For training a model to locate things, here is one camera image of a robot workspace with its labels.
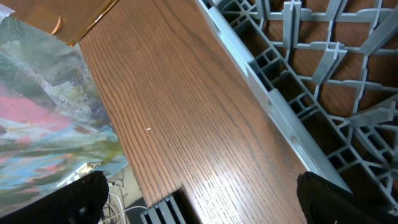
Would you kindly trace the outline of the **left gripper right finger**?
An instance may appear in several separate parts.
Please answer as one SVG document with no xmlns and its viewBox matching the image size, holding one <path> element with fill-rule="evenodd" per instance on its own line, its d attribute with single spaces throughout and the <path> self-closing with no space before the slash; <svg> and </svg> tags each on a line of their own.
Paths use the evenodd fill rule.
<svg viewBox="0 0 398 224">
<path fill-rule="evenodd" d="M 313 172 L 297 177 L 297 197 L 310 224 L 397 223 L 396 216 L 357 200 L 353 194 Z"/>
</svg>

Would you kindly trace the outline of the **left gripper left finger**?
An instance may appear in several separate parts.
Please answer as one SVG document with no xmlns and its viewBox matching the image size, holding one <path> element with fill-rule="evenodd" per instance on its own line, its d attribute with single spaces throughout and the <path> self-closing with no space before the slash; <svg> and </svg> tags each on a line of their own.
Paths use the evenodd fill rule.
<svg viewBox="0 0 398 224">
<path fill-rule="evenodd" d="M 102 217 L 108 196 L 107 178 L 103 172 L 97 170 L 1 217 L 1 223 L 97 224 Z"/>
</svg>

